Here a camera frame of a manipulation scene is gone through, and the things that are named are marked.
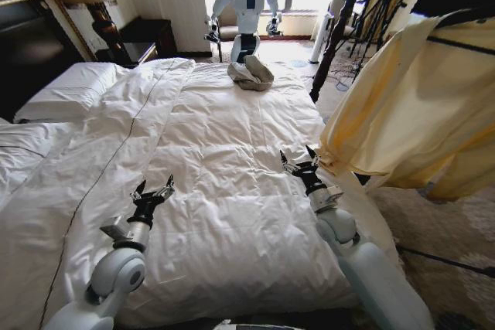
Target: bed frame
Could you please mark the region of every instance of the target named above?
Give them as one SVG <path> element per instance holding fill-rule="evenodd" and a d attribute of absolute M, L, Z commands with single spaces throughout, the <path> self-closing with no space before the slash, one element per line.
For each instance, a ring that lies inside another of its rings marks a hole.
<path fill-rule="evenodd" d="M 0 0 L 0 117 L 12 121 L 29 98 L 83 61 L 44 0 Z"/>

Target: floor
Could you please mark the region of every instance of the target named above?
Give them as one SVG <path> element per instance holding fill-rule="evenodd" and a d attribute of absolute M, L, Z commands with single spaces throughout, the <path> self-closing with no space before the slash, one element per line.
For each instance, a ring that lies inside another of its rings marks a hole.
<path fill-rule="evenodd" d="M 259 56 L 266 62 L 288 63 L 310 91 L 312 77 L 318 69 L 317 64 L 307 62 L 312 45 L 310 41 L 262 41 Z M 229 60 L 230 48 L 231 43 L 222 43 L 224 61 Z M 337 52 L 320 91 L 316 107 L 324 121 L 345 97 L 345 86 L 352 81 L 352 65 L 357 58 L 356 55 L 349 58 L 349 48 L 350 43 L 345 43 Z M 369 51 L 365 62 L 373 52 Z M 212 58 L 201 62 L 219 62 L 217 51 L 213 51 Z M 407 278 L 432 311 L 436 328 L 495 328 L 495 186 L 444 205 L 429 202 L 421 190 L 414 189 L 380 188 L 370 196 L 387 220 L 394 238 L 403 247 L 472 267 L 487 268 L 486 272 L 491 272 L 489 277 L 410 252 L 401 253 Z M 342 313 L 326 315 L 341 319 L 349 317 Z M 358 311 L 353 313 L 351 328 L 374 327 L 369 318 Z"/>

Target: robotic arm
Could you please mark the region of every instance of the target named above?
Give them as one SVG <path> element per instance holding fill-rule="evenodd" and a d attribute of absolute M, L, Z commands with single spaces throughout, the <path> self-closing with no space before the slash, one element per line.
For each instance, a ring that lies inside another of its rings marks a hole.
<path fill-rule="evenodd" d="M 114 240 L 114 250 L 94 268 L 87 289 L 80 298 L 61 308 L 45 330 L 112 330 L 114 317 L 127 295 L 145 279 L 143 255 L 153 226 L 155 207 L 173 193 L 173 176 L 161 189 L 143 193 L 144 181 L 131 194 L 136 205 L 134 215 L 125 222 L 122 216 L 111 218 L 101 227 Z"/>
<path fill-rule="evenodd" d="M 230 2 L 232 2 L 232 0 L 215 0 L 213 4 L 213 14 L 208 22 L 208 27 L 210 30 L 207 34 L 205 34 L 205 40 L 210 40 L 212 43 L 220 42 L 220 37 L 218 35 L 218 16 Z"/>
<path fill-rule="evenodd" d="M 282 22 L 282 14 L 278 11 L 278 0 L 266 0 L 268 6 L 270 7 L 271 20 L 266 26 L 266 31 L 269 36 L 280 35 L 281 32 L 278 31 L 278 24 Z"/>
<path fill-rule="evenodd" d="M 312 161 L 290 164 L 280 151 L 283 169 L 301 178 L 317 216 L 316 229 L 329 244 L 340 269 L 382 329 L 432 330 L 431 315 L 405 277 L 374 243 L 359 234 L 353 216 L 337 209 L 343 194 L 338 185 L 326 187 L 316 176 L 319 156 L 308 146 Z"/>

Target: crumpled cloth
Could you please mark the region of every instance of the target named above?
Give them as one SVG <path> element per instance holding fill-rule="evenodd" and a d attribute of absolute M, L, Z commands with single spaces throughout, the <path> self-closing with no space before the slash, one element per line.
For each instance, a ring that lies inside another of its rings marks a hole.
<path fill-rule="evenodd" d="M 228 76 L 247 90 L 267 90 L 273 83 L 273 73 L 256 56 L 246 56 L 245 63 L 231 62 Z"/>

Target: hanger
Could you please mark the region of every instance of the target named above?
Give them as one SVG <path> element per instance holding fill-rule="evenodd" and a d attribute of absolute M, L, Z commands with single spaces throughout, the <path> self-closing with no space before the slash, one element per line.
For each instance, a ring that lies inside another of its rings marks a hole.
<path fill-rule="evenodd" d="M 447 15 L 440 23 L 435 27 L 435 29 L 441 29 L 446 26 L 453 26 L 464 22 L 472 22 L 477 19 L 488 19 L 490 17 L 495 17 L 495 3 L 489 5 L 483 5 L 478 8 L 466 9 L 451 13 Z M 456 48 L 468 49 L 473 52 L 490 54 L 495 56 L 495 50 L 490 48 L 485 48 L 482 46 L 474 46 L 472 44 L 456 42 L 454 40 L 448 40 L 443 38 L 438 38 L 436 36 L 429 36 L 426 38 L 430 42 L 445 44 L 447 46 L 454 46 Z"/>

